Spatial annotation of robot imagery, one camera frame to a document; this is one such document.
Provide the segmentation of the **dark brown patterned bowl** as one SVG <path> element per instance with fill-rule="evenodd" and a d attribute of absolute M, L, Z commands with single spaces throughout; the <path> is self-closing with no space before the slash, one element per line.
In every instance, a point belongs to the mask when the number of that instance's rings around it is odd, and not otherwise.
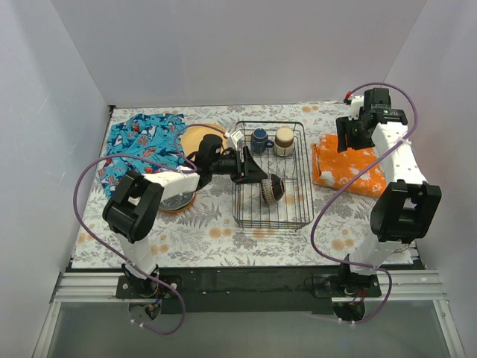
<path fill-rule="evenodd" d="M 285 194 L 285 182 L 275 174 L 269 173 L 260 183 L 262 199 L 267 205 L 279 202 Z"/>

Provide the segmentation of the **yellow round plate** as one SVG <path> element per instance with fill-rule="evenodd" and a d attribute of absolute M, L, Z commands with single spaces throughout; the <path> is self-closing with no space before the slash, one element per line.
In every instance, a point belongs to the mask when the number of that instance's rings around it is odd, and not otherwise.
<path fill-rule="evenodd" d="M 225 149 L 227 147 L 227 139 L 223 136 L 226 130 L 220 125 L 213 123 L 206 123 L 205 126 L 193 126 L 188 128 L 180 138 L 180 144 L 183 152 L 186 156 L 198 150 L 200 142 L 207 134 L 213 134 L 219 136 L 221 139 L 221 147 Z"/>

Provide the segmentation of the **dark blue mug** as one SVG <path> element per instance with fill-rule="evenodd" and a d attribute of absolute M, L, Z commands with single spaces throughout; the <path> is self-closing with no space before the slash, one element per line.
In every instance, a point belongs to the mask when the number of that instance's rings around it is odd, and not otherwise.
<path fill-rule="evenodd" d="M 253 154 L 262 154 L 269 148 L 273 148 L 274 141 L 269 139 L 268 132 L 263 128 L 257 128 L 250 137 L 250 149 Z"/>

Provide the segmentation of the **beige brown ceramic cup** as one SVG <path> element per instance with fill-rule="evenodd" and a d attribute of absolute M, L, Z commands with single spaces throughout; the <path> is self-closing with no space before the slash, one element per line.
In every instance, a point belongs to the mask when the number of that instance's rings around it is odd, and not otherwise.
<path fill-rule="evenodd" d="M 273 150 L 279 157 L 290 156 L 294 151 L 294 131 L 286 126 L 279 128 L 275 133 Z"/>

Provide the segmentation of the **black wire dish rack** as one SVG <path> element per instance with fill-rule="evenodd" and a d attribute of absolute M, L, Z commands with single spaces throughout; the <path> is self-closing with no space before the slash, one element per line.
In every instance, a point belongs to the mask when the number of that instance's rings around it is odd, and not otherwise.
<path fill-rule="evenodd" d="M 278 131 L 285 128 L 292 133 L 290 154 L 279 154 L 272 144 L 260 154 L 251 154 L 268 175 L 268 182 L 234 186 L 233 218 L 239 227 L 297 230 L 314 218 L 311 168 L 303 124 L 257 120 L 242 120 L 236 124 L 236 130 L 242 135 L 240 145 L 248 148 L 252 147 L 254 131 L 264 130 L 274 142 Z"/>

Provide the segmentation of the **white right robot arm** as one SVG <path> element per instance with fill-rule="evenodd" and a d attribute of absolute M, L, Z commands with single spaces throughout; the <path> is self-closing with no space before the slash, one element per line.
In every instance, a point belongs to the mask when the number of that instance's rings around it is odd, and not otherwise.
<path fill-rule="evenodd" d="M 378 267 L 395 250 L 427 234 L 442 192 L 420 171 L 407 137 L 407 117 L 392 107 L 388 89 L 349 93 L 344 101 L 350 113 L 336 120 L 338 151 L 373 149 L 386 185 L 370 214 L 370 235 L 338 270 L 338 290 L 351 297 L 377 284 Z"/>

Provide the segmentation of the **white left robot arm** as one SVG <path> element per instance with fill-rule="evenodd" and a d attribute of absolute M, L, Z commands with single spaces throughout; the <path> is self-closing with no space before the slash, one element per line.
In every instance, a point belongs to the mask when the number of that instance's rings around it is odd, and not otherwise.
<path fill-rule="evenodd" d="M 125 255 L 122 265 L 129 287 L 142 298 L 153 297 L 159 288 L 157 264 L 148 241 L 159 206 L 167 199 L 197 192 L 214 175 L 228 175 L 237 184 L 259 183 L 268 175 L 254 161 L 247 146 L 222 149 L 219 136 L 207 134 L 198 150 L 188 156 L 191 163 L 173 171 L 139 174 L 129 171 L 119 182 L 103 211 Z"/>

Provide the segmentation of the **floral patterned table mat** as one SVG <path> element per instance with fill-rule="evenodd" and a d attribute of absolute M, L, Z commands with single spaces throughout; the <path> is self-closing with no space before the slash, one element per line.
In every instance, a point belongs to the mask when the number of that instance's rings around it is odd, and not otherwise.
<path fill-rule="evenodd" d="M 297 121 L 306 142 L 314 145 L 335 130 L 344 104 L 312 102 L 275 105 L 180 107 L 186 123 L 215 123 L 232 130 L 241 120 Z M 233 185 L 214 178 L 190 208 L 159 213 L 151 237 L 151 253 L 162 267 L 316 266 L 331 265 L 352 253 L 370 234 L 371 198 L 322 186 L 311 188 L 310 204 L 325 211 L 318 226 L 300 230 L 240 228 L 233 218 Z"/>

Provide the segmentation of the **orange white folded cloth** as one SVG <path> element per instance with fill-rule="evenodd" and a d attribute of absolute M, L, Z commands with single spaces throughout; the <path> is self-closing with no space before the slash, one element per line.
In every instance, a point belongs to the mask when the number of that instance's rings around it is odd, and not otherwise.
<path fill-rule="evenodd" d="M 377 156 L 372 148 L 348 149 L 338 153 L 338 138 L 324 134 L 312 145 L 312 182 L 315 185 L 340 189 L 362 169 L 373 163 Z M 348 189 L 348 192 L 378 198 L 387 186 L 379 165 L 363 174 Z"/>

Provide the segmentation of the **blue shark print cloth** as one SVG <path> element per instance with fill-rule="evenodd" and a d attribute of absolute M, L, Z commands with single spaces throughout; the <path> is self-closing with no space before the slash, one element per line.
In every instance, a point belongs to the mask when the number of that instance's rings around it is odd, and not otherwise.
<path fill-rule="evenodd" d="M 124 154 L 105 160 L 98 176 L 107 198 L 112 198 L 119 181 L 129 171 L 154 174 L 161 170 L 155 164 L 131 159 L 144 157 L 155 163 L 176 168 L 184 163 L 174 146 L 177 132 L 186 126 L 184 115 L 179 113 L 137 114 L 125 122 L 112 125 L 107 137 L 107 156 Z"/>

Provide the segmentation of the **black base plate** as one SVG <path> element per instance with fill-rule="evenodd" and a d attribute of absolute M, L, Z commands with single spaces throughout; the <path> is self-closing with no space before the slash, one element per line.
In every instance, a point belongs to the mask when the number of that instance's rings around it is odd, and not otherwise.
<path fill-rule="evenodd" d="M 337 266 L 163 268 L 159 279 L 178 291 L 189 313 L 331 315 L 334 298 L 379 298 L 384 292 L 376 276 L 342 281 Z"/>

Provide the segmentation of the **aluminium frame rail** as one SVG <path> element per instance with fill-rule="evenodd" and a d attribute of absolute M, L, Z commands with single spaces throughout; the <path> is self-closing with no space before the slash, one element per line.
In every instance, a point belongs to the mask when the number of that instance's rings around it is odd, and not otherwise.
<path fill-rule="evenodd" d="M 391 272 L 392 301 L 447 299 L 435 270 Z M 60 275 L 52 300 L 55 302 L 117 302 L 118 272 L 67 272 Z"/>

